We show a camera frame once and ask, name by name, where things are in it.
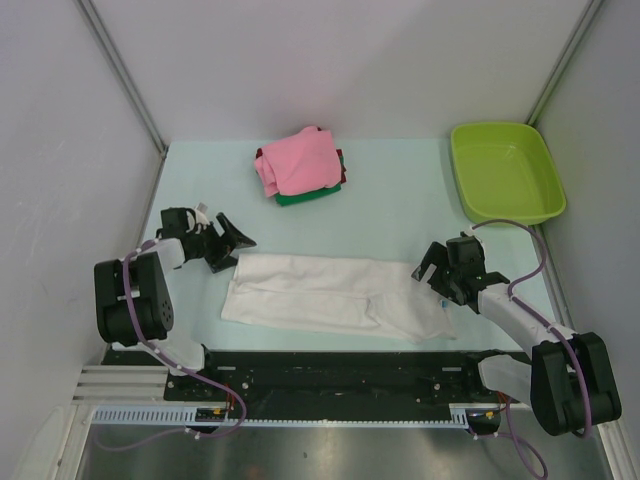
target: white towel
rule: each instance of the white towel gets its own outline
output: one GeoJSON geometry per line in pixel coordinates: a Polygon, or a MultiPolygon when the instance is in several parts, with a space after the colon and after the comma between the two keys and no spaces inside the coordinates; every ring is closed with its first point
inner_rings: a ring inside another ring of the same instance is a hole
{"type": "Polygon", "coordinates": [[[242,254],[222,318],[250,325],[402,338],[455,338],[442,297],[414,266],[365,259],[242,254]]]}

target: purple cable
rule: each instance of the purple cable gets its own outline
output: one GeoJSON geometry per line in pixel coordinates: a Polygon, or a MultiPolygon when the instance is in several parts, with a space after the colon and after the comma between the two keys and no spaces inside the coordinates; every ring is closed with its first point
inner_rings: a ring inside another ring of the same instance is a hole
{"type": "Polygon", "coordinates": [[[540,454],[540,452],[538,452],[538,450],[536,450],[536,448],[533,445],[531,445],[529,442],[527,442],[524,438],[518,437],[513,431],[513,424],[511,421],[511,398],[507,399],[506,412],[507,412],[507,424],[509,425],[508,433],[498,432],[495,435],[494,434],[478,435],[471,428],[469,428],[469,432],[471,432],[474,438],[478,438],[481,440],[487,440],[489,438],[496,438],[496,437],[510,438],[513,441],[513,445],[516,447],[516,452],[520,457],[520,460],[522,461],[526,469],[529,471],[529,473],[533,475],[535,478],[537,478],[538,480],[547,480],[549,478],[549,470],[547,469],[547,464],[544,463],[544,460],[542,459],[542,455],[540,454]],[[535,469],[533,468],[533,465],[531,465],[531,462],[529,462],[529,460],[525,456],[524,451],[522,449],[522,445],[527,447],[529,451],[536,456],[536,458],[538,459],[538,462],[540,462],[540,466],[542,467],[542,475],[538,475],[538,473],[535,471],[535,469]]]}
{"type": "MultiPolygon", "coordinates": [[[[131,279],[129,276],[129,264],[131,263],[131,259],[137,255],[140,255],[142,252],[149,250],[151,247],[153,247],[154,245],[156,245],[156,243],[158,242],[157,239],[154,240],[147,240],[146,242],[144,242],[140,248],[136,249],[135,251],[129,253],[126,257],[124,257],[124,260],[122,262],[122,277],[123,277],[123,283],[124,283],[124,296],[126,298],[127,301],[127,307],[129,309],[129,315],[131,317],[131,324],[133,325],[133,329],[136,332],[136,337],[138,337],[138,341],[140,343],[142,343],[145,347],[149,348],[151,351],[154,352],[154,354],[165,364],[168,365],[171,368],[174,368],[176,370],[180,370],[184,373],[186,373],[187,375],[189,375],[190,377],[195,378],[196,380],[200,380],[201,382],[204,382],[206,384],[209,384],[215,388],[218,388],[224,392],[227,392],[228,394],[232,395],[233,397],[235,397],[238,400],[238,403],[240,404],[240,406],[242,407],[242,414],[240,415],[240,419],[229,429],[229,430],[225,430],[223,432],[213,432],[213,433],[202,433],[202,432],[196,432],[196,438],[200,438],[200,437],[205,437],[205,438],[220,438],[220,437],[224,437],[226,435],[229,435],[233,432],[235,432],[238,428],[240,428],[240,426],[242,425],[242,423],[245,421],[245,419],[247,418],[247,405],[244,403],[244,400],[242,399],[242,397],[240,395],[238,395],[238,393],[236,393],[234,390],[232,390],[231,388],[222,385],[221,383],[218,383],[214,380],[211,380],[210,378],[204,377],[202,375],[200,375],[198,372],[196,372],[195,370],[191,370],[189,368],[184,368],[180,365],[178,365],[177,363],[175,363],[173,360],[171,360],[169,357],[167,357],[157,346],[153,345],[151,342],[149,342],[145,337],[144,334],[142,333],[142,328],[140,327],[140,321],[138,320],[138,315],[136,313],[136,309],[135,309],[135,305],[133,304],[133,295],[131,292],[131,279]]],[[[165,435],[169,435],[169,434],[173,434],[173,433],[178,433],[178,432],[184,432],[185,429],[183,428],[173,428],[170,430],[165,430],[163,432],[159,432],[156,433],[155,435],[152,435],[144,440],[141,440],[139,442],[133,443],[131,445],[126,445],[123,447],[106,447],[104,446],[102,443],[100,443],[100,441],[97,439],[97,437],[94,437],[94,442],[96,445],[98,445],[100,448],[102,448],[103,450],[109,451],[109,452],[124,452],[127,450],[132,450],[134,448],[138,448],[141,447],[143,445],[146,445],[147,443],[153,442],[154,440],[157,440],[160,437],[164,437],[165,435]]]]}
{"type": "Polygon", "coordinates": [[[527,275],[524,275],[523,277],[517,278],[516,280],[511,282],[509,284],[509,287],[507,288],[507,295],[509,295],[509,300],[513,301],[513,303],[518,305],[522,310],[524,310],[533,318],[535,318],[538,322],[540,322],[548,331],[553,333],[556,336],[556,338],[560,341],[560,343],[562,343],[562,346],[565,348],[565,350],[569,354],[569,358],[571,359],[571,364],[573,365],[573,369],[576,371],[576,376],[578,377],[578,384],[580,385],[580,395],[582,396],[582,404],[584,406],[584,430],[582,433],[576,433],[576,432],[574,433],[576,436],[580,438],[587,439],[591,436],[591,431],[593,427],[592,416],[591,416],[591,403],[589,402],[589,390],[587,389],[587,382],[584,378],[584,373],[582,371],[582,367],[580,366],[580,362],[578,361],[578,357],[573,351],[573,348],[571,348],[571,345],[569,344],[567,339],[564,338],[564,335],[562,335],[562,333],[560,333],[560,331],[557,328],[553,327],[551,325],[551,322],[549,322],[546,318],[544,318],[542,315],[536,312],[533,308],[531,308],[529,305],[527,305],[525,302],[523,302],[513,294],[513,287],[515,287],[519,283],[524,282],[525,280],[529,280],[530,278],[534,277],[544,269],[544,266],[547,263],[547,257],[549,256],[547,252],[547,246],[545,245],[544,240],[542,240],[542,237],[540,237],[540,235],[538,235],[538,233],[535,230],[533,230],[530,227],[527,227],[526,225],[523,225],[518,222],[514,222],[513,220],[508,220],[505,218],[487,220],[485,222],[481,222],[477,225],[474,225],[472,229],[475,230],[476,228],[484,227],[485,225],[489,225],[492,223],[508,223],[509,225],[514,225],[523,230],[526,230],[531,234],[533,238],[536,239],[536,241],[538,242],[538,245],[540,246],[540,256],[542,258],[540,259],[540,265],[538,265],[538,268],[536,268],[533,272],[527,275]]]}

